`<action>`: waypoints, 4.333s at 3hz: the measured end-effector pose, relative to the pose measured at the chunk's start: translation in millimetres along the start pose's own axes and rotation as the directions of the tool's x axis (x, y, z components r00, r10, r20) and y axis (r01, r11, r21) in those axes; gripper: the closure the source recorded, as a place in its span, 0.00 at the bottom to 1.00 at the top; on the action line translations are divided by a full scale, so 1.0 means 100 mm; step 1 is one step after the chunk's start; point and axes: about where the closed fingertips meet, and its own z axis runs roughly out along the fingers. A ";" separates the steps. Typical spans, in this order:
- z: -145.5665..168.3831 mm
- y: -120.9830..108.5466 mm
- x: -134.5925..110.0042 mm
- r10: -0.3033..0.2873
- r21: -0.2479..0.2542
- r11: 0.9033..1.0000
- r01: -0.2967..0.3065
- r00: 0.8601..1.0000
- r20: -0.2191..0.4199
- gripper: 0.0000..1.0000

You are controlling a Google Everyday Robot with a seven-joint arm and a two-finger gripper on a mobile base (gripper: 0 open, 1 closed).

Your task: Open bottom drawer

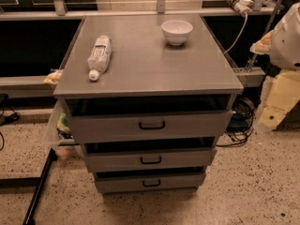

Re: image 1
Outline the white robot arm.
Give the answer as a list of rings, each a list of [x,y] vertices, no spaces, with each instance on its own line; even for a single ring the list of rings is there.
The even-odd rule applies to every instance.
[[[270,63],[280,69],[274,78],[265,78],[256,113],[255,128],[268,132],[276,129],[300,101],[300,3],[293,4],[250,50],[267,54]]]

